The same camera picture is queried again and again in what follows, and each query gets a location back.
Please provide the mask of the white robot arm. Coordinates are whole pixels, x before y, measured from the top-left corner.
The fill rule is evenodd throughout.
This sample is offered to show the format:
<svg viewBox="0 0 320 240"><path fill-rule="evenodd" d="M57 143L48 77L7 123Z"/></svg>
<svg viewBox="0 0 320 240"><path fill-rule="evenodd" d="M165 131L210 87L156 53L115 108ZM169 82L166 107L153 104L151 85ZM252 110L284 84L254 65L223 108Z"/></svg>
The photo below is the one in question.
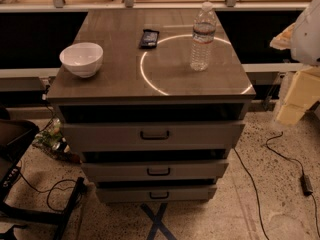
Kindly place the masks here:
<svg viewBox="0 0 320 240"><path fill-rule="evenodd" d="M320 100L320 0L312 0L293 24L271 40L270 46L289 49L293 60L306 65L280 88L275 121L295 125Z"/></svg>

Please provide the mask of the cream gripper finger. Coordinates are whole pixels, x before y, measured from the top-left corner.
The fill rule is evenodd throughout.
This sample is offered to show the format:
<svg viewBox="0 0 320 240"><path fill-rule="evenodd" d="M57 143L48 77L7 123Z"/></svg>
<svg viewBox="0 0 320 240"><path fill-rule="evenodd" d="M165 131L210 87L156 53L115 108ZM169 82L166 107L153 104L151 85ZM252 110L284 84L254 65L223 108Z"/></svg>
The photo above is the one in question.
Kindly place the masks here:
<svg viewBox="0 0 320 240"><path fill-rule="evenodd" d="M270 46L274 49L285 50L291 48L291 36L295 24L292 23L287 28L285 28L280 34L275 36L271 42Z"/></svg>
<svg viewBox="0 0 320 240"><path fill-rule="evenodd" d="M282 99L275 121L282 125L295 125L320 100L320 67L297 71Z"/></svg>

